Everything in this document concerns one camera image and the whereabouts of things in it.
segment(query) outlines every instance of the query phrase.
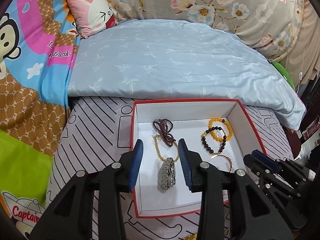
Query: box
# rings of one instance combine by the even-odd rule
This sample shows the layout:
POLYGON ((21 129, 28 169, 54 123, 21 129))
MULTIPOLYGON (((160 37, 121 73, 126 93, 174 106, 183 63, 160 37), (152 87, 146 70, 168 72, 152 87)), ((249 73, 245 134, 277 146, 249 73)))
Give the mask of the box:
MULTIPOLYGON (((201 144, 201 134, 208 129, 211 118, 224 118, 230 123, 233 136, 226 142, 223 154, 231 158, 234 172, 237 169, 245 170, 254 181, 255 176, 243 163, 243 156, 253 150, 260 150, 267 155, 261 138, 243 105, 237 99, 168 99, 135 101, 133 105, 131 146, 133 148, 137 139, 143 141, 143 157, 137 184, 133 190, 134 206, 137 218, 159 218, 179 216, 200 210, 201 192, 191 193, 185 184, 180 160, 175 163, 176 184, 163 192, 158 186, 158 173, 163 162, 157 155, 153 136, 157 131, 152 122, 167 118, 173 123, 171 131, 174 138, 179 141, 184 138, 191 151, 198 152, 204 161, 212 156, 201 144)), ((228 135, 228 130, 221 122, 221 126, 228 135)), ((220 143, 211 135, 206 136, 209 146, 217 152, 220 143)), ((163 158, 176 158, 178 152, 175 146, 171 148, 160 139, 158 146, 163 158)), ((216 157, 210 161, 218 169, 229 171, 228 161, 223 157, 216 157)), ((228 200, 227 192, 223 199, 228 200)))

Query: white label sticker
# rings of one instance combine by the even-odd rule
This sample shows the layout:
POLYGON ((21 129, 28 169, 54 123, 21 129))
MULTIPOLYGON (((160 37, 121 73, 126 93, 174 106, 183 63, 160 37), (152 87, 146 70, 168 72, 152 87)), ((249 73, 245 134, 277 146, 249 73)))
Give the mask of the white label sticker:
POLYGON ((309 179, 313 181, 315 179, 316 173, 312 170, 309 171, 309 179))

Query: pink pillow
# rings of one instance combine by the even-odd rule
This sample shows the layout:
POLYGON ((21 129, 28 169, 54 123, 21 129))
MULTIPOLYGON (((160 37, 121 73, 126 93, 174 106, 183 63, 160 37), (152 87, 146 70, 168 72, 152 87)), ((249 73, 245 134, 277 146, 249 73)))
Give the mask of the pink pillow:
POLYGON ((67 0, 67 3, 77 30, 85 39, 116 25, 116 12, 107 0, 67 0))

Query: light blue blanket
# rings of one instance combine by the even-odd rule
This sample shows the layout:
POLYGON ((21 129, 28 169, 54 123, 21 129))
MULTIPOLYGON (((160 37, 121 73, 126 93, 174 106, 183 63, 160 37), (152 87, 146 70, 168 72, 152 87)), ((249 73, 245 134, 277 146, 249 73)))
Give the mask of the light blue blanket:
POLYGON ((174 20, 129 20, 81 40, 69 96, 238 98, 297 130, 306 108, 281 74, 231 33, 174 20))

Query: monkey ear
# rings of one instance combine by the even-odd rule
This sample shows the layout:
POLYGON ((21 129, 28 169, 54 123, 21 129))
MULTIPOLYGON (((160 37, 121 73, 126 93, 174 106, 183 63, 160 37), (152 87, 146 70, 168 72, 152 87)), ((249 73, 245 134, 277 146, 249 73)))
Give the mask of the monkey ear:
POLYGON ((8 56, 10 59, 16 59, 21 55, 21 48, 16 47, 14 51, 8 56))
POLYGON ((5 13, 1 20, 0 20, 0 25, 2 25, 5 21, 9 20, 9 13, 5 13))

